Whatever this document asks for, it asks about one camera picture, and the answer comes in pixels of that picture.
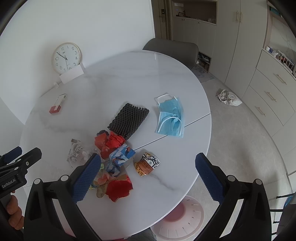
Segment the small red and white box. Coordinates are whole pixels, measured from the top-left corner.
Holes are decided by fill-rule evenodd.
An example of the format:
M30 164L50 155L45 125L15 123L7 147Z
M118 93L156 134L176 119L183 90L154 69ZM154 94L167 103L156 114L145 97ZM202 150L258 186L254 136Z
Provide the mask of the small red and white box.
M54 113L59 112L66 97L67 97L66 94L60 95L57 98L55 104L50 108L49 113L54 114Z

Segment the tall wardrobe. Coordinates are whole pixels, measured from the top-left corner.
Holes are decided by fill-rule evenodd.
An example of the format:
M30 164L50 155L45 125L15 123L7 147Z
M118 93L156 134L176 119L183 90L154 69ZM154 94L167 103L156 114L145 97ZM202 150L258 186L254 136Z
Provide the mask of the tall wardrobe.
M220 0L209 72L242 98L256 70L267 27L266 0Z

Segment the blue crumpled packaging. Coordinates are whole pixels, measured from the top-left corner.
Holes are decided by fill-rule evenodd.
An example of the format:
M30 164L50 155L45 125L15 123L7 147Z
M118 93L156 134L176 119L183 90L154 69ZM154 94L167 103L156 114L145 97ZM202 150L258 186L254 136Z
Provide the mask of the blue crumpled packaging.
M121 167L127 163L128 160L134 158L136 152L127 144L123 144L109 155L109 161L104 163L105 170L110 176L117 177L120 174Z

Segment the marble backsplash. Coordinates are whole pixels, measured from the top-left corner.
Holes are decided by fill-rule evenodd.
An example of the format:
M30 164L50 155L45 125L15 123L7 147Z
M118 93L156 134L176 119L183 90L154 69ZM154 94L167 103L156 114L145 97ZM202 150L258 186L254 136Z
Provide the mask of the marble backsplash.
M296 62L296 38L291 29L276 18L272 20L269 46Z

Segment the gold handle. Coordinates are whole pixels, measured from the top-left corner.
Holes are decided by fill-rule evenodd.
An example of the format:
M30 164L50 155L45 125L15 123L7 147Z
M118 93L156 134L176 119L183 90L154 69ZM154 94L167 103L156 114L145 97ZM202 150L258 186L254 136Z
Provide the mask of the gold handle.
M269 92L267 92L269 95L270 95L270 97L276 102L276 99L269 93Z
M279 77L279 79L285 84L287 85L287 83L277 74L277 76Z
M260 112L264 115L264 116L266 116L264 113L263 113L263 111L260 109L260 107L257 107L258 108L258 110L260 110Z

